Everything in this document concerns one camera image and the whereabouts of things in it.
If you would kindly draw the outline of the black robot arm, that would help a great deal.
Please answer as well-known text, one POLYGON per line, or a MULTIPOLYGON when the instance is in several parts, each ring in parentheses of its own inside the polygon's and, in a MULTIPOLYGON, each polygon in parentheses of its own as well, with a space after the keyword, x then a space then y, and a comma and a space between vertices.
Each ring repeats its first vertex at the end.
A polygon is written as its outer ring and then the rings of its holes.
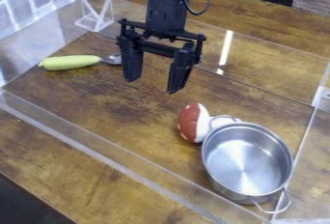
POLYGON ((201 15, 189 5, 189 0, 149 0, 146 22, 136 22, 124 18, 122 32, 118 37, 121 47, 125 79, 133 82, 141 78, 144 55, 154 53, 174 61, 170 65, 168 92, 177 93, 185 86, 194 65, 202 59, 204 34, 185 30, 188 13, 201 15))

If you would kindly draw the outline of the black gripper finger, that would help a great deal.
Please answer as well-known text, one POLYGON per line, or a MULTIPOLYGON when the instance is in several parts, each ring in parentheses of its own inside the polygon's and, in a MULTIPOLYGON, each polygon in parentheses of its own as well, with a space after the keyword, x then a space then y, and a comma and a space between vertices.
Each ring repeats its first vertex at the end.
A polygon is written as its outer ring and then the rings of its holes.
POLYGON ((196 64, 196 55, 192 50, 180 49, 174 54, 174 61, 170 65, 168 92, 177 93, 185 86, 196 64))
POLYGON ((121 49, 125 79, 128 82, 133 82, 142 75, 144 50, 130 38, 122 38, 121 49))

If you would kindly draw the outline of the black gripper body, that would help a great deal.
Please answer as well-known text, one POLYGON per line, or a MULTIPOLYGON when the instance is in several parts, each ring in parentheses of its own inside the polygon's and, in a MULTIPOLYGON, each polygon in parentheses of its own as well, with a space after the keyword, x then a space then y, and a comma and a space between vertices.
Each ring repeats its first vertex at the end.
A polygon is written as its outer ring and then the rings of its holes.
POLYGON ((124 58, 141 59, 145 52, 173 58, 177 52, 186 51, 192 56, 190 63, 201 62, 202 46, 206 41, 204 34, 196 34, 186 30, 158 30, 150 28, 146 23, 126 18, 120 23, 118 45, 124 58))

